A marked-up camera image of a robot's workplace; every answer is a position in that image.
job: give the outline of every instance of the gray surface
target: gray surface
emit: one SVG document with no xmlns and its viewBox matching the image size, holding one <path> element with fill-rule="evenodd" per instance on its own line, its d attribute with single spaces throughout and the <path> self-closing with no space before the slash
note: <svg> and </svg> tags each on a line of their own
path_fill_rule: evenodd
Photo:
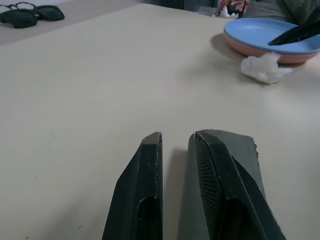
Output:
<svg viewBox="0 0 320 240">
<path fill-rule="evenodd" d="M 226 145 L 234 159 L 255 179 L 264 198 L 266 198 L 253 138 L 222 130 L 202 130 L 201 132 L 218 137 Z"/>
</svg>

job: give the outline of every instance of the table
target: table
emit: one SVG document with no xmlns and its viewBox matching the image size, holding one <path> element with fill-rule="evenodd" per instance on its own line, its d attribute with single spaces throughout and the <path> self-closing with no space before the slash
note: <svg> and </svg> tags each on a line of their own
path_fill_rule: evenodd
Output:
<svg viewBox="0 0 320 240">
<path fill-rule="evenodd" d="M 163 239 L 177 239 L 202 129 L 253 137 L 287 239 L 318 239 L 320 58 L 262 85 L 241 75 L 227 21 L 139 4 L 1 45 L 0 239 L 101 239 L 118 177 L 156 131 Z"/>
</svg>

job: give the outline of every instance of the black sunglasses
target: black sunglasses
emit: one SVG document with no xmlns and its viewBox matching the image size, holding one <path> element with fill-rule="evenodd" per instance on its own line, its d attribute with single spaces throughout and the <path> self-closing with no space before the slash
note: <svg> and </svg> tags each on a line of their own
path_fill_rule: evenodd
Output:
<svg viewBox="0 0 320 240">
<path fill-rule="evenodd" d="M 28 4 L 33 9 L 20 9 L 18 5 Z M 38 20 L 59 21 L 65 19 L 63 12 L 54 5 L 36 6 L 29 2 L 18 2 L 11 5 L 0 5 L 10 10 L 0 13 L 1 23 L 11 23 L 14 28 L 32 27 L 38 23 Z"/>
</svg>

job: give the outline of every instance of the black object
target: black object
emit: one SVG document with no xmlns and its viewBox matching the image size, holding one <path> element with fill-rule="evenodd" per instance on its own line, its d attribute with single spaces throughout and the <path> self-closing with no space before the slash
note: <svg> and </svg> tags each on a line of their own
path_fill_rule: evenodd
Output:
<svg viewBox="0 0 320 240">
<path fill-rule="evenodd" d="M 190 137 L 178 240 L 286 239 L 252 177 L 261 177 L 256 176 L 258 162 L 242 157 L 256 154 L 255 145 L 239 136 L 203 130 Z M 247 147 L 239 148 L 236 141 Z M 247 163 L 252 165 L 250 174 L 235 157 L 247 170 Z"/>
<path fill-rule="evenodd" d="M 21 4 L 33 6 L 33 9 L 20 9 Z M 11 23 L 14 28 L 27 28 L 35 26 L 38 20 L 59 21 L 65 19 L 63 12 L 54 5 L 36 6 L 29 2 L 18 2 L 17 4 L 1 5 L 10 10 L 0 14 L 1 23 Z"/>
<path fill-rule="evenodd" d="M 162 134 L 140 147 L 116 183 L 102 240 L 163 239 Z"/>
<path fill-rule="evenodd" d="M 320 14 L 320 6 L 317 0 L 314 0 L 314 1 L 317 8 L 313 14 Z M 295 26 L 292 29 L 281 34 L 280 36 L 278 36 L 277 38 L 269 42 L 268 45 L 276 46 L 276 45 L 296 43 L 296 42 L 303 41 L 305 39 L 312 38 L 318 34 L 320 34 L 320 21 L 316 21 L 311 24 L 302 24 L 300 26 Z"/>
</svg>

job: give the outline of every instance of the tissue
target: tissue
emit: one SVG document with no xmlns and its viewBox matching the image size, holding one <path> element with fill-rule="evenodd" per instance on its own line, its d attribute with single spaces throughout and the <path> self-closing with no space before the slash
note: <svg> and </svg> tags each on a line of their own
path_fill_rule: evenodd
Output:
<svg viewBox="0 0 320 240">
<path fill-rule="evenodd" d="M 274 84 L 285 75 L 292 73 L 293 69 L 278 67 L 279 54 L 267 53 L 262 57 L 249 56 L 241 63 L 241 72 L 265 84 Z"/>
</svg>

